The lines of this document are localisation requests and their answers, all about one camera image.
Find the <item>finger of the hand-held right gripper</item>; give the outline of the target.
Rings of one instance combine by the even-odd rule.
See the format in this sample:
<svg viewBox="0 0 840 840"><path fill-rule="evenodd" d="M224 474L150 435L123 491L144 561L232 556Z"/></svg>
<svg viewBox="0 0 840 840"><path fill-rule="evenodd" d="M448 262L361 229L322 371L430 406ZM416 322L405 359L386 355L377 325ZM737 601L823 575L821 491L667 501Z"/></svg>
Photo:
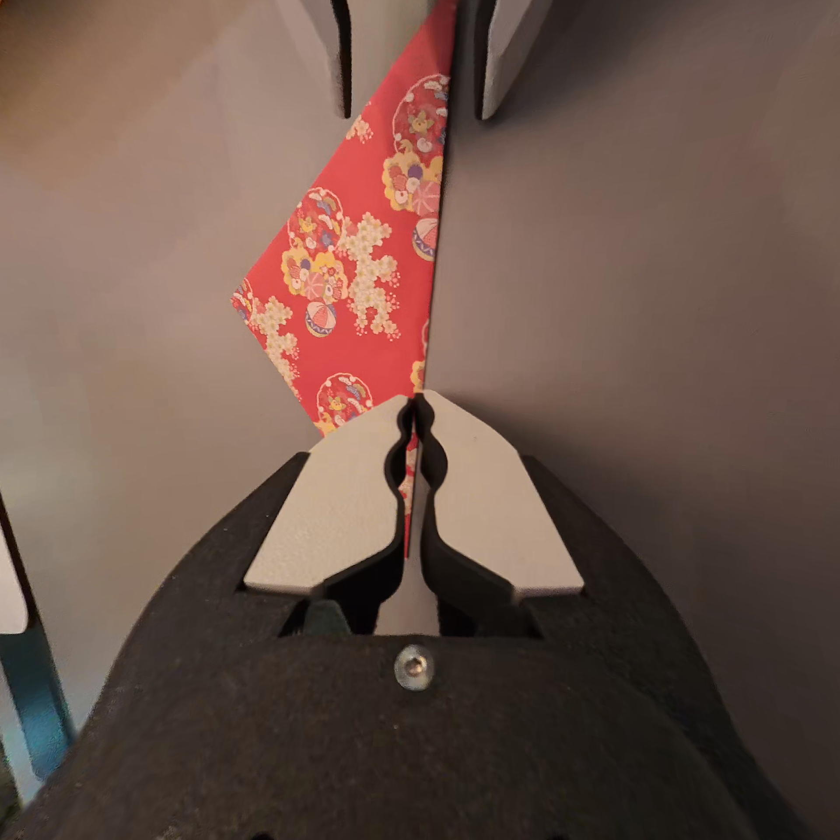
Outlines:
<svg viewBox="0 0 840 840"><path fill-rule="evenodd" d="M542 1L481 1L474 27L474 105L487 121L508 95L543 24Z"/></svg>
<svg viewBox="0 0 840 840"><path fill-rule="evenodd" d="M275 1L290 39L332 111L352 111L352 24L347 1Z"/></svg>

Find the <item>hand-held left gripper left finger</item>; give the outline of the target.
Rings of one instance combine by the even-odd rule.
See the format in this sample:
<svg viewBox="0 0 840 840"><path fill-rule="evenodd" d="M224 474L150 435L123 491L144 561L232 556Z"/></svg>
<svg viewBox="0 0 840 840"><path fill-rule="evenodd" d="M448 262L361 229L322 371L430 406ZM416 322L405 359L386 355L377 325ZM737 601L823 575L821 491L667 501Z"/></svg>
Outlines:
<svg viewBox="0 0 840 840"><path fill-rule="evenodd" d="M329 433L304 458L243 580L250 591L336 602L372 635L403 579L400 485L413 401L395 396Z"/></svg>

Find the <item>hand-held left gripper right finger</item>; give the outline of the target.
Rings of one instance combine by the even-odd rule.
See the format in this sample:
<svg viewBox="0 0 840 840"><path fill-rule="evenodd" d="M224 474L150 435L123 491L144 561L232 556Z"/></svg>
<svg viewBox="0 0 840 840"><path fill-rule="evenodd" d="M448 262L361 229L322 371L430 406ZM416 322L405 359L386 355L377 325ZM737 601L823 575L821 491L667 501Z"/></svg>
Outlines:
<svg viewBox="0 0 840 840"><path fill-rule="evenodd" d="M421 565L458 630L529 635L534 600L585 583L523 457L488 423L434 391L415 398L427 499Z"/></svg>

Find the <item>teal frame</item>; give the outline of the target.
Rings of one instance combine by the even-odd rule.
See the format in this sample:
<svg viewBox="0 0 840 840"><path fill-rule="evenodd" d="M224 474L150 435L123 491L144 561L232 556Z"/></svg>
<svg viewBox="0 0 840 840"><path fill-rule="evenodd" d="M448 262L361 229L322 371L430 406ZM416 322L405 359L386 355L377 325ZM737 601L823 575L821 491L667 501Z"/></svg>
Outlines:
<svg viewBox="0 0 840 840"><path fill-rule="evenodd" d="M58 769L75 736L39 620L21 634L1 636L1 690L2 747L26 805Z"/></svg>

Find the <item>red floral origami paper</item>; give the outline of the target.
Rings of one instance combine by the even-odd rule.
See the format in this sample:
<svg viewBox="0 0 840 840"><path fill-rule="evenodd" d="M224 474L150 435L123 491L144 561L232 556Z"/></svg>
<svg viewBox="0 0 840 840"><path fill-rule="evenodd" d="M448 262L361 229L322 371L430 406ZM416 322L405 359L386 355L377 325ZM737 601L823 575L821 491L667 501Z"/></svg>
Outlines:
<svg viewBox="0 0 840 840"><path fill-rule="evenodd" d="M456 2L436 2L230 301L320 434L423 390Z"/></svg>

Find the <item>white panel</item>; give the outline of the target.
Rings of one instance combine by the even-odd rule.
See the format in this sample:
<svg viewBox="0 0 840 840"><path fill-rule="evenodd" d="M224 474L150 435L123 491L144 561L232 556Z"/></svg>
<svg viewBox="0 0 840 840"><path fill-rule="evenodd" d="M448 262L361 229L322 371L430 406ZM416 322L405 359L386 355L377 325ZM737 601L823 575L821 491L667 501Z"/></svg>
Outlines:
<svg viewBox="0 0 840 840"><path fill-rule="evenodd" d="M1 635L19 635L29 624L23 583L17 572L9 538L1 525Z"/></svg>

